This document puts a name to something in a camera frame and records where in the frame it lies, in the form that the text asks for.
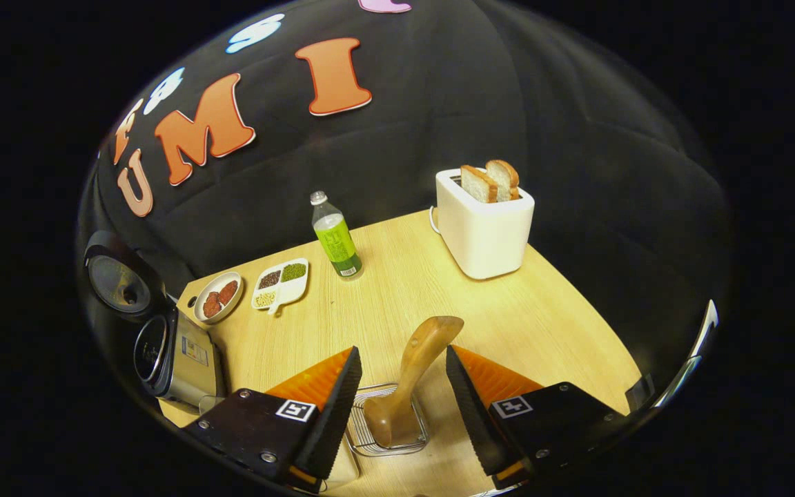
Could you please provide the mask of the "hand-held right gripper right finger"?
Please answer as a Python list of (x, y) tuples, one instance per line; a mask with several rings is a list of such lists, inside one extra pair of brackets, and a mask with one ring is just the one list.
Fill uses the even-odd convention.
[(544, 387), (464, 347), (447, 347), (446, 374), (474, 453), (498, 489), (561, 478), (622, 432), (622, 414), (580, 387)]

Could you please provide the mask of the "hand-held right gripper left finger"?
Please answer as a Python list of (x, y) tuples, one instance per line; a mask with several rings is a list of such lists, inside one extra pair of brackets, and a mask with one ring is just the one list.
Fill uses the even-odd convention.
[(184, 431), (256, 478), (319, 493), (362, 374), (360, 350), (348, 347), (266, 392), (237, 390)]

